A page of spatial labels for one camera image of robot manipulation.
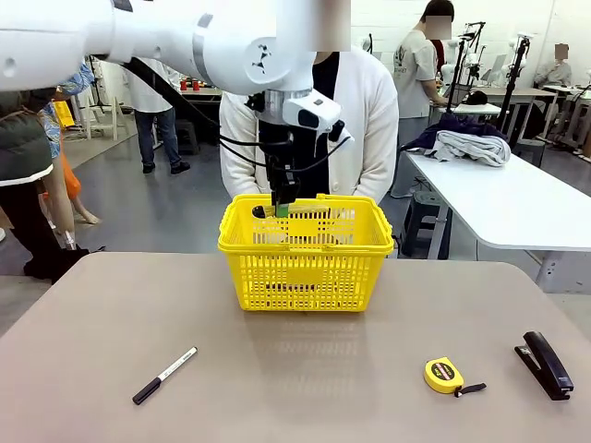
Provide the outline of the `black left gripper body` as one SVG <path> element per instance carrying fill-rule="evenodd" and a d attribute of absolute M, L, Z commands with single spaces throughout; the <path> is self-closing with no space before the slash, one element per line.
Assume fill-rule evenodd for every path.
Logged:
<path fill-rule="evenodd" d="M 262 120 L 259 124 L 259 143 L 264 154 L 267 178 L 271 186 L 294 182 L 298 186 L 301 180 L 296 174 L 277 172 L 280 169 L 296 168 L 296 131 L 288 126 L 270 124 Z"/>

